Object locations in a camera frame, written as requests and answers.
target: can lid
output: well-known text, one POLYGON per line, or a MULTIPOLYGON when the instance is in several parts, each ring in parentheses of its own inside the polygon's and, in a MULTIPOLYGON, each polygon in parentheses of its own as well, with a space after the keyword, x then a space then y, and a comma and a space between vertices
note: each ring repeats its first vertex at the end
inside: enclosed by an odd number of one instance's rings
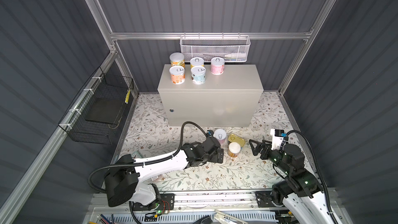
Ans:
POLYGON ((179 62, 184 60, 184 55, 180 52, 172 53, 170 55, 170 61, 172 62, 179 62))
POLYGON ((214 137, 216 139, 224 139, 226 138, 226 132, 223 129, 217 129, 214 131, 214 137))
POLYGON ((189 61, 193 66, 200 66, 205 63, 205 60, 201 57, 194 57, 189 61))
POLYGON ((201 74, 204 74, 204 73, 206 73, 205 67, 202 67, 202 66, 194 66, 194 67, 191 68, 191 74, 194 74, 194 75, 201 75, 201 74))
POLYGON ((229 144, 228 149, 232 152, 232 153, 239 153, 240 152, 240 144, 236 143, 236 142, 232 142, 229 144))
POLYGON ((213 65, 218 65, 219 66, 219 65, 224 65, 225 61, 221 57, 214 57, 214 58, 212 58, 211 63, 213 65))
POLYGON ((185 72, 185 69, 183 66, 172 66, 170 69, 170 74, 172 75, 183 75, 185 72))

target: black wire basket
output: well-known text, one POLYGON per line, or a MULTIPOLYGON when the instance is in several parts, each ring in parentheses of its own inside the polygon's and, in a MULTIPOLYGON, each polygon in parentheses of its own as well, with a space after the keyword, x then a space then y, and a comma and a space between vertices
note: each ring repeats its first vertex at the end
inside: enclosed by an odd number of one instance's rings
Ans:
POLYGON ((133 101, 132 78, 102 73, 86 90, 81 103, 67 111, 73 111, 69 122, 58 125, 73 141, 117 143, 133 101))

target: gray corrugated wall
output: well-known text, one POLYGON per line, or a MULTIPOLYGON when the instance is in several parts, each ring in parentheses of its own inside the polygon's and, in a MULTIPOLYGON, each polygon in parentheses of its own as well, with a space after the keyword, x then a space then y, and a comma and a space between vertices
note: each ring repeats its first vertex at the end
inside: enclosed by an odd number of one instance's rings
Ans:
MULTIPOLYGON (((305 32, 310 30, 325 0, 99 2, 113 32, 305 32)), ((298 52, 299 42, 251 41, 246 64, 257 65, 264 89, 279 88, 298 52), (282 62, 282 67, 286 69, 270 71, 272 67, 278 68, 282 62)), ((162 73, 160 67, 168 63, 172 52, 180 51, 177 41, 119 43, 140 91, 156 91, 162 73)))
MULTIPOLYGON (((84 0, 0 0, 0 40, 2 205, 109 50, 84 0)), ((14 223, 66 212, 76 223, 89 171, 111 157, 108 146, 67 139, 14 223)))
POLYGON ((398 211, 398 0, 338 0, 285 97, 356 224, 398 211))
MULTIPOLYGON (((179 40, 119 40, 140 91, 157 91, 169 55, 180 51, 179 40)), ((252 40, 248 60, 255 64, 264 89, 278 89, 296 56, 301 40, 252 40)))

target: metal cabinet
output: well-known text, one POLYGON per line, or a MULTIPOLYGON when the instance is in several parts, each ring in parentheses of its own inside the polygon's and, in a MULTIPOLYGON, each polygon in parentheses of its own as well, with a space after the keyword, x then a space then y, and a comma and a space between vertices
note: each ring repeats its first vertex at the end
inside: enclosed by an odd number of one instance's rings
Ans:
POLYGON ((223 74, 213 75, 205 65, 206 81, 192 82, 189 64, 185 82, 172 83, 171 65, 165 65, 158 91, 170 126, 193 121, 207 127, 248 127, 263 87, 256 65, 225 65, 223 74))

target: floral pattern surface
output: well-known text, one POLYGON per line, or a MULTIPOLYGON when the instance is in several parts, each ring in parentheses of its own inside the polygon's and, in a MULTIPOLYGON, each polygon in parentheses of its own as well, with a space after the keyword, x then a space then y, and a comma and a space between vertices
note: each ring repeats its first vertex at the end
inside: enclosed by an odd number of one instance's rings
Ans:
MULTIPOLYGON (((227 136, 231 133, 246 140, 238 157, 228 156, 227 142, 224 148, 224 162, 207 163, 181 171, 164 173, 154 183, 161 191, 194 191, 220 189, 271 188, 281 178, 275 173, 269 160, 253 156, 249 139, 271 140, 270 129, 292 129, 276 92, 264 92, 258 102, 249 127, 222 127, 227 136)), ((215 130, 216 127, 205 127, 215 130)), ((202 132, 196 127, 184 128, 184 143, 203 142, 202 132)), ((170 127, 159 94, 139 96, 121 156, 139 151, 143 157, 153 157, 174 151, 180 141, 180 127, 170 127)), ((294 134, 289 142, 300 146, 294 134)), ((305 167, 312 172, 308 160, 305 167)))

